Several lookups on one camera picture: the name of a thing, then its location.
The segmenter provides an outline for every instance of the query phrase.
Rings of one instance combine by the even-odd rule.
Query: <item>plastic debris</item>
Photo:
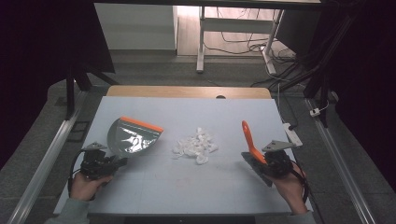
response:
[[[204,129],[197,128],[195,136],[190,136],[177,141],[173,149],[176,154],[175,159],[186,155],[196,158],[197,164],[205,164],[209,161],[208,153],[219,149],[219,146],[213,144],[212,136]]]

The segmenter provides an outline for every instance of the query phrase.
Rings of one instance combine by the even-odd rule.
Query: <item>sleeve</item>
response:
[[[289,224],[316,224],[312,211],[298,216],[288,216]]]
[[[88,206],[90,204],[76,199],[67,199],[59,216],[48,219],[45,224],[88,224]]]

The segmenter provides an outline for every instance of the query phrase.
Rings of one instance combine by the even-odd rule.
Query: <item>person's hand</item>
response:
[[[90,180],[82,173],[78,172],[73,179],[72,191],[70,198],[89,201],[96,191],[101,188],[102,184],[109,182],[113,176],[102,177],[97,180]]]
[[[300,170],[300,168],[293,163],[293,169],[299,174],[305,176],[305,173]],[[301,215],[308,212],[303,201],[304,187],[300,180],[293,174],[288,174],[282,178],[273,178],[267,176],[276,186],[279,194],[288,203],[291,212],[294,215]]]

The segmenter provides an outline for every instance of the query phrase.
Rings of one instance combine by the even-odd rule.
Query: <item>white table surface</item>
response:
[[[256,148],[271,140],[288,141],[274,100],[103,97],[84,147],[107,146],[107,132],[121,116],[163,127],[157,143],[128,160],[90,204],[90,213],[139,215],[254,215],[290,209],[275,188],[268,188],[244,161],[248,144],[241,122],[246,120]],[[219,150],[209,162],[174,159],[177,140],[208,130]],[[287,153],[294,159],[290,149]],[[82,156],[78,159],[79,167]],[[59,214],[67,188],[55,208]],[[308,209],[312,206],[307,201]]]

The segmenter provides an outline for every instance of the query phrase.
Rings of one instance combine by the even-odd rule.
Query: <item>dustpan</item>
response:
[[[120,158],[131,158],[152,147],[162,132],[163,128],[156,125],[121,117],[111,125],[107,145]]]

